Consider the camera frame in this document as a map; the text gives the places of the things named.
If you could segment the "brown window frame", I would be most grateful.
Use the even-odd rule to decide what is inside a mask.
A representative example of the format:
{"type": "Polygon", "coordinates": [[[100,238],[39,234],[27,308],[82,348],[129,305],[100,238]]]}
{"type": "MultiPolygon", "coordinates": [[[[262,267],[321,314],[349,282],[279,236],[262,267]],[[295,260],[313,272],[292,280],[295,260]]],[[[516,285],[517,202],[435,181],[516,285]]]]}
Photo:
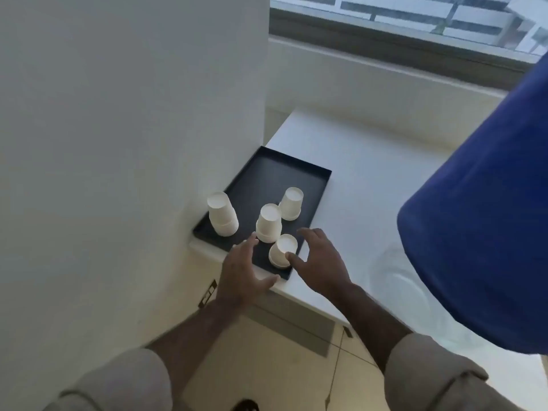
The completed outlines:
{"type": "Polygon", "coordinates": [[[509,91],[534,63],[270,8],[270,35],[509,91]]]}

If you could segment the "black rectangular tray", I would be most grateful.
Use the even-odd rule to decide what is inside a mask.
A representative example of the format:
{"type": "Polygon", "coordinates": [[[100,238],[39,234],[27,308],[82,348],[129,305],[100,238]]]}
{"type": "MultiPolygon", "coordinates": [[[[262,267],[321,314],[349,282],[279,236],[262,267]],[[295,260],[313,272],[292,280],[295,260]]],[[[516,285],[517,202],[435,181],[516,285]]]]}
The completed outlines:
{"type": "Polygon", "coordinates": [[[217,235],[206,214],[193,229],[193,236],[228,251],[255,230],[260,209],[265,204],[278,204],[289,187],[304,193],[299,217],[282,220],[282,233],[296,235],[299,228],[311,226],[331,174],[329,169],[261,146],[225,189],[236,211],[238,231],[230,237],[217,235]]]}

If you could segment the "person's left forearm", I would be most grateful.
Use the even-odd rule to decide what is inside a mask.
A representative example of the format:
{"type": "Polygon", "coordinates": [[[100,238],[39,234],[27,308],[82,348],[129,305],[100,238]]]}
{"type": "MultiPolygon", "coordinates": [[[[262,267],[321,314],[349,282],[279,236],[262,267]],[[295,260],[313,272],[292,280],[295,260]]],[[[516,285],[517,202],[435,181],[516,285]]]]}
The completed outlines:
{"type": "Polygon", "coordinates": [[[218,296],[146,345],[164,364],[174,398],[182,395],[218,338],[245,307],[241,297],[218,296]]]}

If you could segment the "person's right beige sleeve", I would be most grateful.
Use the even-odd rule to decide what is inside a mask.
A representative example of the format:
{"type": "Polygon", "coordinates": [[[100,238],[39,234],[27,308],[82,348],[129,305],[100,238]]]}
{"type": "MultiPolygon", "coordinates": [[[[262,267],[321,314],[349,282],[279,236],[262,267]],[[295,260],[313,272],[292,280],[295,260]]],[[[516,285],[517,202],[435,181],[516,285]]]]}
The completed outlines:
{"type": "Polygon", "coordinates": [[[385,399],[390,411],[429,411],[460,378],[480,382],[487,372],[467,357],[448,351],[426,335],[411,333],[388,356],[385,399]]]}

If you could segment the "person's left beige sleeve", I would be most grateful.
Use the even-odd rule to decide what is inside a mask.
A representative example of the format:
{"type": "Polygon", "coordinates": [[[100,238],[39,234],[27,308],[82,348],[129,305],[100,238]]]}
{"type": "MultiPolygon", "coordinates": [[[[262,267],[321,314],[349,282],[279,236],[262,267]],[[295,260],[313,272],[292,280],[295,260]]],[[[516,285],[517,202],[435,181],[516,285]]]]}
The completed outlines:
{"type": "Polygon", "coordinates": [[[84,374],[43,411],[173,411],[169,374],[156,353],[132,349],[84,374]]]}

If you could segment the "dark wall socket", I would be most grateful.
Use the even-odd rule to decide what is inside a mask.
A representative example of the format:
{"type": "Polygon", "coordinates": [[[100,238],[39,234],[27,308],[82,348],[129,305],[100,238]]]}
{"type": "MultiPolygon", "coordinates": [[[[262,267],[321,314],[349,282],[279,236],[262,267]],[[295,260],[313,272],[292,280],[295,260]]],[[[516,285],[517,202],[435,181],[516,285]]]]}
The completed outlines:
{"type": "Polygon", "coordinates": [[[201,297],[200,302],[198,304],[199,309],[202,309],[204,306],[208,304],[210,298],[215,293],[216,289],[217,289],[217,281],[214,279],[211,281],[205,293],[201,297]]]}

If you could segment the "person's left hand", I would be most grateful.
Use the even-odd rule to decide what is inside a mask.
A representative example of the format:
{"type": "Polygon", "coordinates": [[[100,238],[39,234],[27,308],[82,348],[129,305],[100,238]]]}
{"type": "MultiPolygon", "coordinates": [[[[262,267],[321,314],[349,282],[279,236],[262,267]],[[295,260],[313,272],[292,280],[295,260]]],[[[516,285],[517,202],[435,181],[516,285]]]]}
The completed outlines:
{"type": "Polygon", "coordinates": [[[259,292],[259,279],[253,270],[252,256],[259,239],[255,232],[243,242],[234,245],[225,257],[216,300],[242,311],[253,304],[263,293],[259,292]]]}

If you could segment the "person's right forearm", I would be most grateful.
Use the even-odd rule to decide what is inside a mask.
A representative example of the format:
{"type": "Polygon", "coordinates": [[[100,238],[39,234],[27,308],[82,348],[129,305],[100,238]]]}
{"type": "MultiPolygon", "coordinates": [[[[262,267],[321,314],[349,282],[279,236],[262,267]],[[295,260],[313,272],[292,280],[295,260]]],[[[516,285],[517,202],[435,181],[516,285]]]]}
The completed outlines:
{"type": "Polygon", "coordinates": [[[384,374],[394,347],[413,331],[352,282],[341,285],[332,304],[348,320],[384,374]]]}

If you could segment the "person's beige sleeve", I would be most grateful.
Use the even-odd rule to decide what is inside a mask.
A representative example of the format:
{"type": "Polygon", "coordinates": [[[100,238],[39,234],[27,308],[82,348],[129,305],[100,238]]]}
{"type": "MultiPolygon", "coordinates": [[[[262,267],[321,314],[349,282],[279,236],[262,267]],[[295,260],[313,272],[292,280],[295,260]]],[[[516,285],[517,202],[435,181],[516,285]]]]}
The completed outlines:
{"type": "Polygon", "coordinates": [[[43,411],[173,411],[169,374],[156,353],[132,349],[84,374],[43,411]]]}
{"type": "Polygon", "coordinates": [[[411,333],[388,356],[385,399],[390,411],[429,411],[460,378],[480,382],[487,372],[467,357],[448,351],[426,335],[411,333]]]}

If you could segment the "white balcony railing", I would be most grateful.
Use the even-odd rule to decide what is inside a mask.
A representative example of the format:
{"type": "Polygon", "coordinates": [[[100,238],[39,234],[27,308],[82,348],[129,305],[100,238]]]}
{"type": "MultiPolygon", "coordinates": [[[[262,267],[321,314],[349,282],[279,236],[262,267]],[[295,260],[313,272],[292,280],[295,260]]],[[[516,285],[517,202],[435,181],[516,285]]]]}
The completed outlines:
{"type": "Polygon", "coordinates": [[[358,25],[380,23],[520,54],[548,53],[548,0],[271,0],[272,7],[320,13],[358,25]]]}

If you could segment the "white paper cup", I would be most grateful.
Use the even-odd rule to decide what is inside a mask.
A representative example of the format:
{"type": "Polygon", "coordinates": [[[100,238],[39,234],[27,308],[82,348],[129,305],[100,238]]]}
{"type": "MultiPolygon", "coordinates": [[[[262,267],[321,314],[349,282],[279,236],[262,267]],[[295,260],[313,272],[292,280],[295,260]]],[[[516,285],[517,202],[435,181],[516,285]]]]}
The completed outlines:
{"type": "Polygon", "coordinates": [[[282,218],[277,204],[265,204],[259,213],[255,232],[257,238],[267,244],[274,243],[281,236],[282,218]]]}
{"type": "Polygon", "coordinates": [[[287,269],[291,266],[286,258],[286,253],[296,254],[298,249],[297,239],[291,234],[282,234],[273,243],[269,250],[269,261],[277,269],[287,269]]]}
{"type": "Polygon", "coordinates": [[[209,220],[217,235],[229,237],[234,235],[239,223],[235,209],[224,192],[216,192],[207,198],[209,220]]]}
{"type": "Polygon", "coordinates": [[[278,207],[281,212],[281,218],[285,221],[296,220],[300,213],[303,203],[304,193],[298,187],[289,187],[286,189],[278,207]]]}

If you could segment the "person's right hand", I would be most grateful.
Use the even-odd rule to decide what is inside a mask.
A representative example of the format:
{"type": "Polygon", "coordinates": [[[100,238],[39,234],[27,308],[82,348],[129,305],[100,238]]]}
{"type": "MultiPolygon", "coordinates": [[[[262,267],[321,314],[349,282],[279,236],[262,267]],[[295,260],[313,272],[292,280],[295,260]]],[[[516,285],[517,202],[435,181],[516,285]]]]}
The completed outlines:
{"type": "Polygon", "coordinates": [[[299,228],[309,248],[306,271],[299,275],[316,293],[333,302],[351,285],[339,252],[320,228],[299,228]]]}

